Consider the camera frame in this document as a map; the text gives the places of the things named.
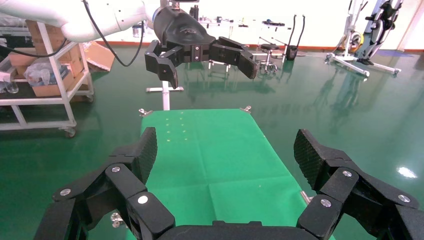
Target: plastic bag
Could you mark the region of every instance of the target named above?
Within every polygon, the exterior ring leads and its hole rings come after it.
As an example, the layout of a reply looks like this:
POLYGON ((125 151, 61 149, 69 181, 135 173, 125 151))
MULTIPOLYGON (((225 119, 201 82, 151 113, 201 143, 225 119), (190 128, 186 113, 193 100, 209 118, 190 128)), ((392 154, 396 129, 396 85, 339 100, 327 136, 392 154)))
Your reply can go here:
POLYGON ((23 73, 31 86, 49 85, 50 74, 53 73, 52 65, 48 58, 38 58, 23 73))
MULTIPOLYGON (((66 75, 68 68, 64 65, 60 66, 61 75, 66 75)), ((47 57, 36 59, 23 73, 28 83, 33 86, 47 86, 57 84, 53 67, 47 57)))

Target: white robotic arm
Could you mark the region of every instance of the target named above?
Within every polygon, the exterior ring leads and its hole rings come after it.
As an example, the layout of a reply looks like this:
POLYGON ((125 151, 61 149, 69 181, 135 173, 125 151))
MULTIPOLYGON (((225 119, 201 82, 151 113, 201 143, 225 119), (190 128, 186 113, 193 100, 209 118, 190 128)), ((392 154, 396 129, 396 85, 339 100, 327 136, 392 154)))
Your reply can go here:
MULTIPOLYGON (((147 20, 153 21, 159 0, 86 0, 103 35, 110 35, 147 20)), ((77 43, 100 38, 81 0, 0 0, 0 13, 61 28, 77 43)))

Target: robotic arm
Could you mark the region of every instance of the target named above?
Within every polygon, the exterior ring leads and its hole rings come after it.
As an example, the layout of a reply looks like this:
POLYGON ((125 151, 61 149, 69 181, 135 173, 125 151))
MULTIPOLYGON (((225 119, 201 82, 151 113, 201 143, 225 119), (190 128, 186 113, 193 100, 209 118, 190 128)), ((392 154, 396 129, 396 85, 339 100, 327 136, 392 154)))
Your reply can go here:
MULTIPOLYGON (((158 0, 87 0, 101 32, 106 36, 124 31, 138 22, 153 21, 158 0)), ((77 43, 100 38, 80 0, 0 0, 0 13, 58 27, 77 43)))
MULTIPOLYGON (((176 67, 181 63, 214 60, 236 65, 250 79, 256 76, 257 65, 244 45, 225 37, 215 39, 179 8, 160 7, 159 0, 87 2, 104 36, 124 31, 141 21, 153 25, 160 43, 155 40, 148 47, 146 69, 156 73, 161 81, 170 82, 174 89, 178 86, 176 67)), ((69 0, 66 5, 57 0, 0 0, 0 13, 59 27, 67 39, 77 43, 100 37, 80 0, 69 0)))

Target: black cable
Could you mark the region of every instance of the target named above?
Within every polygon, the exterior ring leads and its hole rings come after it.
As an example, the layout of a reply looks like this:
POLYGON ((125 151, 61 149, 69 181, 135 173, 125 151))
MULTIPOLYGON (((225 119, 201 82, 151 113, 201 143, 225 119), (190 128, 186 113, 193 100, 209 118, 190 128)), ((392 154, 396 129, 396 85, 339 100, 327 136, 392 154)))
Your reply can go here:
POLYGON ((7 46, 2 46, 2 45, 0 45, 0 48, 3 48, 3 49, 6 49, 6 50, 9 50, 9 51, 11 51, 11 52, 14 52, 14 53, 17 53, 17 54, 22 54, 22 55, 25 55, 25 56, 29 56, 29 57, 35 57, 35 58, 48 58, 48 57, 51 57, 51 56, 53 56, 53 55, 56 55, 64 46, 65 46, 65 43, 66 43, 66 41, 67 41, 67 39, 65 38, 64 40, 63 40, 63 42, 62 42, 62 44, 59 46, 59 48, 55 51, 55 52, 52 52, 52 53, 50 53, 50 54, 47 54, 47 55, 36 55, 36 54, 31 54, 31 53, 27 53, 27 52, 23 52, 23 51, 19 51, 19 50, 15 50, 15 49, 13 49, 13 48, 10 48, 10 47, 7 47, 7 46))
POLYGON ((296 14, 293 17, 293 29, 291 30, 290 39, 288 40, 287 46, 290 46, 290 43, 292 42, 293 33, 295 32, 295 26, 296 26, 296 14))
POLYGON ((304 34, 304 30, 305 30, 305 15, 302 15, 302 16, 303 16, 303 26, 302 26, 302 32, 300 33, 299 41, 297 41, 297 46, 296 46, 296 48, 299 48, 299 43, 301 42, 302 34, 304 34))
POLYGON ((139 52, 140 52, 140 49, 142 48, 142 44, 143 44, 143 35, 144 35, 144 33, 145 33, 145 29, 144 29, 144 22, 143 22, 143 21, 141 22, 141 26, 142 26, 142 28, 141 28, 141 40, 140 40, 140 44, 138 45, 138 49, 137 49, 137 51, 135 52, 135 55, 134 55, 134 57, 132 58, 132 60, 131 60, 128 64, 125 64, 125 63, 123 63, 123 62, 121 61, 121 59, 118 57, 118 55, 116 54, 116 52, 115 52, 115 51, 112 49, 112 47, 109 45, 109 42, 106 40, 106 38, 105 38, 105 36, 103 35, 103 33, 100 31, 99 27, 97 26, 96 22, 95 22, 95 21, 94 21, 94 19, 93 19, 93 16, 92 16, 91 12, 90 12, 89 4, 86 2, 86 0, 82 0, 82 2, 84 3, 84 7, 85 7, 85 10, 87 11, 88 17, 90 18, 91 22, 93 23, 94 28, 97 30, 97 32, 98 32, 98 34, 100 35, 101 39, 103 39, 104 44, 106 44, 107 48, 108 48, 108 49, 112 52, 112 54, 115 56, 116 60, 118 60, 118 62, 119 62, 122 66, 124 66, 124 67, 128 67, 128 66, 130 66, 130 65, 134 62, 134 60, 136 59, 137 55, 138 55, 138 54, 139 54, 139 52))

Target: cardboard box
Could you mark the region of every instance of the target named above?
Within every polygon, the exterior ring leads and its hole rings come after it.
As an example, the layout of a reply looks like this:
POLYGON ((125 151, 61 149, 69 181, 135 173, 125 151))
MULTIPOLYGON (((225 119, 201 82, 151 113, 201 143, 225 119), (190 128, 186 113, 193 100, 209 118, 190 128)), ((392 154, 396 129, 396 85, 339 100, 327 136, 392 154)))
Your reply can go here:
POLYGON ((95 72, 110 72, 114 63, 114 54, 106 47, 95 41, 85 43, 85 59, 88 67, 95 72))
MULTIPOLYGON (((26 26, 28 27, 29 33, 32 37, 32 42, 35 47, 36 54, 38 55, 47 55, 46 46, 44 44, 43 38, 40 33, 39 26, 36 21, 26 20, 26 26)), ((62 34, 62 30, 59 27, 45 25, 47 30, 48 38, 50 39, 50 44, 55 52, 63 43, 65 36, 62 34)), ((70 51, 65 53, 59 58, 59 61, 73 61, 81 57, 80 47, 78 45, 74 46, 70 51)))
MULTIPOLYGON (((74 80, 75 79, 70 72, 63 78, 63 85, 66 90, 70 88, 70 86, 74 83, 74 80)), ((34 90, 34 93, 37 97, 51 97, 61 95, 61 91, 59 90, 57 84, 47 86, 33 86, 32 90, 34 90)))
POLYGON ((84 70, 84 63, 82 57, 74 59, 72 61, 60 61, 60 64, 66 65, 68 69, 72 72, 74 78, 76 78, 84 70))
MULTIPOLYGON (((33 47, 16 47, 15 50, 27 53, 27 54, 37 54, 36 49, 33 47)), ((9 59, 12 66, 29 66, 31 65, 37 58, 33 56, 25 56, 19 53, 10 52, 9 59)))
POLYGON ((15 66, 16 72, 20 76, 24 76, 25 71, 27 70, 29 66, 15 66))
MULTIPOLYGON (((31 34, 31 37, 33 39, 42 40, 43 38, 41 37, 41 32, 37 22, 32 20, 26 20, 25 22, 26 22, 26 27, 28 28, 28 31, 31 34)), ((47 30, 48 37, 50 38, 51 42, 54 42, 57 40, 63 41, 63 39, 65 38, 65 36, 62 33, 62 30, 59 27, 46 24, 45 28, 47 30)))

